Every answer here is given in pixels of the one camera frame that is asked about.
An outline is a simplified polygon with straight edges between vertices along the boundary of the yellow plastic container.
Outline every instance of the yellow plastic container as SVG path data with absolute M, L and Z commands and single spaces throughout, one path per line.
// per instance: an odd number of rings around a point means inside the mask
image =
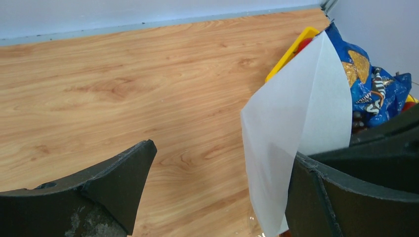
M 320 32 L 313 27 L 305 28 L 304 31 L 298 36 L 298 38 L 291 45 L 291 47 L 287 50 L 287 52 L 282 56 L 279 62 L 275 65 L 272 71 L 268 74 L 268 76 L 265 79 L 265 83 L 268 82 L 269 79 L 271 79 L 289 61 L 291 61 L 292 58 L 294 58 L 295 52 L 297 51 L 298 45 L 301 43 L 301 41 L 305 40 L 306 38 L 313 38 L 318 33 Z

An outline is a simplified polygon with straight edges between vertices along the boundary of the wooden surface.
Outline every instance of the wooden surface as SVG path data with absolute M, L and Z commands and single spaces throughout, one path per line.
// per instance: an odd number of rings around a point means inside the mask
M 152 139 L 134 236 L 257 236 L 240 109 L 318 9 L 0 47 L 0 191 Z

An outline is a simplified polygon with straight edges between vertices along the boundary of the wall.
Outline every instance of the wall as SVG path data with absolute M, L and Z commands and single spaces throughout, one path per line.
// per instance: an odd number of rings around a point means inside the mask
M 366 50 L 373 65 L 389 73 L 412 73 L 419 83 L 419 1 L 339 0 L 328 13 L 342 37 Z M 419 97 L 419 85 L 412 85 Z
M 313 4 L 319 0 L 2 0 L 0 39 Z

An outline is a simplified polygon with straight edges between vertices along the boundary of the blue snack package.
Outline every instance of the blue snack package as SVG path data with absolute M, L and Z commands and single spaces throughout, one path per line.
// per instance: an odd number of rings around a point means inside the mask
M 362 114 L 366 126 L 378 126 L 401 113 L 412 88 L 411 74 L 392 77 L 384 69 L 373 67 L 362 48 L 343 41 L 334 23 L 325 32 L 346 72 L 352 110 Z

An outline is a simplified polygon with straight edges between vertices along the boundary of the wooden table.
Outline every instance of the wooden table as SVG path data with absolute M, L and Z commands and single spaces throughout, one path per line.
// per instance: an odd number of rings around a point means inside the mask
M 0 191 L 152 139 L 134 236 L 257 236 L 240 109 L 321 10 L 0 47 Z

